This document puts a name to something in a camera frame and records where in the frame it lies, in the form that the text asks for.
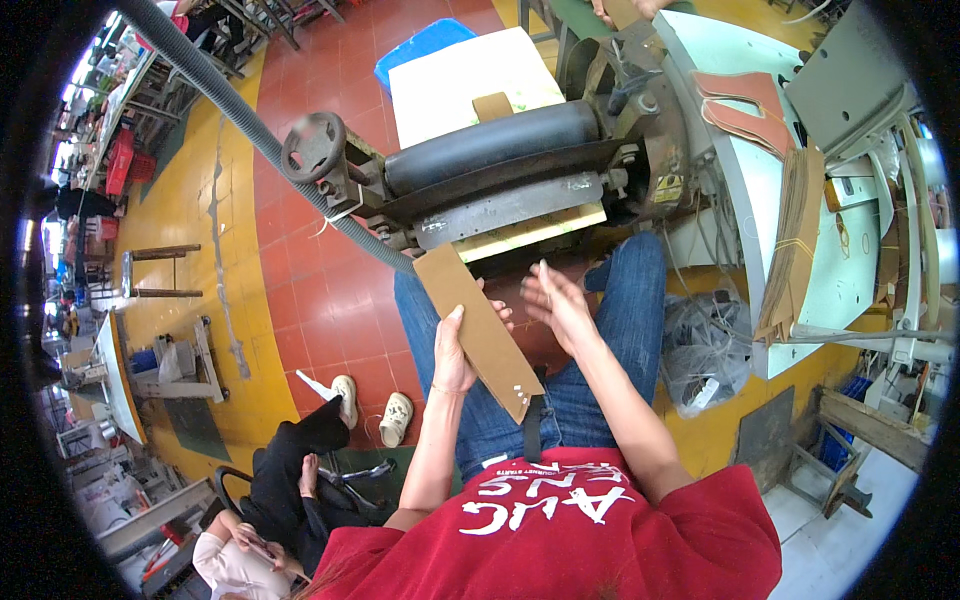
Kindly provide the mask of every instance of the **white shoe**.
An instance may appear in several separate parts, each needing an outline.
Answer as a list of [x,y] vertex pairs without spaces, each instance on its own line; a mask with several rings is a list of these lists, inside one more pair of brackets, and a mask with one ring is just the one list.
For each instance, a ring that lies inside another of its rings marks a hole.
[[388,448],[396,448],[403,442],[407,433],[407,425],[414,417],[414,403],[400,392],[390,394],[387,408],[383,411],[383,420],[380,422],[380,439]]
[[357,384],[349,375],[337,375],[330,384],[330,389],[339,394],[344,400],[340,404],[340,418],[350,429],[357,426]]

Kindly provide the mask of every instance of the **spool of thread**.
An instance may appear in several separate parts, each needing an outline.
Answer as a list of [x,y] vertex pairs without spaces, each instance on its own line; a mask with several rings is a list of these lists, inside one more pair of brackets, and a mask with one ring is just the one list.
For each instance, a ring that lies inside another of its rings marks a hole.
[[960,271],[956,229],[937,229],[937,254],[940,258],[940,284],[956,283]]

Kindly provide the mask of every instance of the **blue bin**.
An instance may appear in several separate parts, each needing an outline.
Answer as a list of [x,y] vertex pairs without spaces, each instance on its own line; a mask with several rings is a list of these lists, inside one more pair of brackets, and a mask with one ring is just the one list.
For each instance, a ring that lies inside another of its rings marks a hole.
[[378,60],[373,68],[373,74],[390,95],[390,69],[474,37],[477,37],[477,34],[467,29],[457,19],[434,21]]
[[[844,386],[841,394],[862,402],[863,398],[867,395],[867,388],[869,388],[872,383],[873,381],[870,379],[860,376],[854,377]],[[847,442],[853,443],[852,433],[848,433],[845,429],[841,429],[836,425],[832,427],[836,429],[837,433],[846,439]],[[824,432],[824,443],[820,448],[820,461],[836,472],[840,472],[840,469],[847,463],[847,449],[834,440],[833,436],[827,432]]]

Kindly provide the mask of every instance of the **woman's left hand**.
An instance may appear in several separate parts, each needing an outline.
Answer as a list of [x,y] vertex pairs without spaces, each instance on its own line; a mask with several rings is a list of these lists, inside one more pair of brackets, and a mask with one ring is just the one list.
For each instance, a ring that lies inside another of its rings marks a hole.
[[[483,289],[482,277],[477,279],[477,285],[481,290]],[[502,300],[491,300],[490,305],[507,327],[507,331],[513,331],[514,323],[510,317],[514,314],[514,310],[507,308],[507,304]],[[465,394],[477,379],[477,373],[467,361],[464,349],[460,346],[460,340],[457,339],[463,319],[464,307],[458,305],[437,325],[437,337],[433,345],[435,363],[433,385],[440,390],[455,394]]]
[[275,541],[268,541],[267,549],[274,555],[274,566],[270,570],[274,573],[287,570],[289,564],[287,561],[287,552],[283,549],[283,546]]

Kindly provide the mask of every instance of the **black pants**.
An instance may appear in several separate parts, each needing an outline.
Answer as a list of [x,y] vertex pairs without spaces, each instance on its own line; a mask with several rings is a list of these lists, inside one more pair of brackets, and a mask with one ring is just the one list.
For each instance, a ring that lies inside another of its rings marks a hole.
[[322,456],[349,442],[349,429],[340,420],[341,402],[336,396],[298,423],[282,422],[261,456],[254,455],[250,495],[240,498],[243,520],[300,560],[307,574],[323,554],[326,528],[367,524],[356,513],[300,497],[303,457],[311,452]]
[[[190,41],[196,41],[203,32],[224,19],[227,20],[227,29],[230,31],[227,48],[232,52],[233,46],[243,41],[243,21],[219,4],[203,9],[196,15],[190,15],[187,19],[186,31],[183,34]],[[213,50],[213,44],[216,40],[217,37],[211,33],[200,45],[200,49],[210,52]]]

